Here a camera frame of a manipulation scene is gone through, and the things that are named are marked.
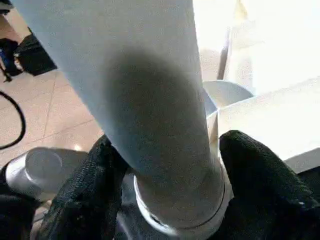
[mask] beige floor tile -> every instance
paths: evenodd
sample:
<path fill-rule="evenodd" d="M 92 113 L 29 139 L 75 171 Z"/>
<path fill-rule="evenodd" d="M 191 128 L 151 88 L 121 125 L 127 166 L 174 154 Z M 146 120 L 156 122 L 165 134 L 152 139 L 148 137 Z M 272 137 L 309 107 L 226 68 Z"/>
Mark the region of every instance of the beige floor tile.
<path fill-rule="evenodd" d="M 44 138 L 43 145 L 88 152 L 102 134 L 96 121 L 91 120 Z"/>
<path fill-rule="evenodd" d="M 24 154 L 25 152 L 42 146 L 42 139 L 33 141 L 18 147 L 7 148 L 4 151 L 0 152 L 0 168 L 3 167 L 10 160 Z"/>
<path fill-rule="evenodd" d="M 65 75 L 61 71 L 57 70 L 54 88 L 55 89 L 61 88 L 61 87 L 68 85 L 68 84 L 69 84 L 69 82 L 68 82 L 67 78 L 65 77 Z"/>
<path fill-rule="evenodd" d="M 52 93 L 44 93 L 20 103 L 26 119 L 26 133 L 19 145 L 42 139 L 45 133 L 49 104 Z M 15 140 L 21 130 L 21 120 L 15 108 L 0 109 L 0 145 Z"/>
<path fill-rule="evenodd" d="M 38 76 L 23 72 L 14 77 L 11 82 L 0 82 L 0 89 L 20 103 L 40 94 L 51 93 L 54 89 L 56 74 L 56 70 Z M 10 103 L 0 98 L 0 109 L 8 106 Z"/>
<path fill-rule="evenodd" d="M 70 85 L 54 90 L 46 125 L 45 136 L 92 120 L 86 106 Z"/>

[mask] hand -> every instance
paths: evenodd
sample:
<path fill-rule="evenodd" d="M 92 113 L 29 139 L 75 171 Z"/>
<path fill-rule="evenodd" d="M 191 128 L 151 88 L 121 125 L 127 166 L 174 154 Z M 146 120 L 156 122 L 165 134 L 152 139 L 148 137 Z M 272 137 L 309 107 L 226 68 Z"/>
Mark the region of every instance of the hand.
<path fill-rule="evenodd" d="M 113 239 L 127 167 L 102 136 L 53 199 L 38 239 Z"/>
<path fill-rule="evenodd" d="M 320 239 L 320 204 L 275 153 L 237 130 L 220 151 L 234 199 L 212 239 Z"/>

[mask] white surface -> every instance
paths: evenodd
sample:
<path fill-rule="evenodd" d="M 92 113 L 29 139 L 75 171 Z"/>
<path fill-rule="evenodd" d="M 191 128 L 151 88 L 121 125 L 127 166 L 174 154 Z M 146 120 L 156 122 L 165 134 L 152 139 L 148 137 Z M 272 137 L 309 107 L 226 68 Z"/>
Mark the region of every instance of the white surface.
<path fill-rule="evenodd" d="M 256 96 L 220 109 L 219 136 L 228 130 L 240 130 L 268 146 L 299 173 L 320 165 L 319 156 L 295 158 L 300 162 L 290 160 L 318 151 L 319 103 L 320 78 Z"/>
<path fill-rule="evenodd" d="M 320 76 L 320 2 L 242 0 L 248 21 L 232 28 L 227 79 L 261 95 Z"/>

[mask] black glove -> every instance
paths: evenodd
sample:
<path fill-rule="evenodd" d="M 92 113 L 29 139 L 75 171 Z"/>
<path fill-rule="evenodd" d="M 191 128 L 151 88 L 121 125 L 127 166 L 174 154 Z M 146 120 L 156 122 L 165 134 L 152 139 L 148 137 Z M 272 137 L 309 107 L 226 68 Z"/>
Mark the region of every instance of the black glove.
<path fill-rule="evenodd" d="M 102 136 L 52 201 L 38 239 L 113 239 L 127 167 Z"/>
<path fill-rule="evenodd" d="M 320 204 L 268 147 L 231 130 L 220 151 L 234 199 L 212 239 L 320 239 Z"/>

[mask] floor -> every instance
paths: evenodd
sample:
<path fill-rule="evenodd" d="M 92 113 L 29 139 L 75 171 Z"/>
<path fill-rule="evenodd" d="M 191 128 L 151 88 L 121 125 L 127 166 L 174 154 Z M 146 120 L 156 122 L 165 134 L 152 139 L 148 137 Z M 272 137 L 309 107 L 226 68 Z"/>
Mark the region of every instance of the floor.
<path fill-rule="evenodd" d="M 64 75 L 53 70 L 39 76 L 22 73 L 0 89 L 21 106 L 26 118 L 26 134 L 16 146 L 0 151 L 0 168 L 11 159 L 35 147 L 66 148 L 89 151 L 103 134 Z M 7 144 L 20 133 L 16 110 L 0 98 L 0 145 Z"/>

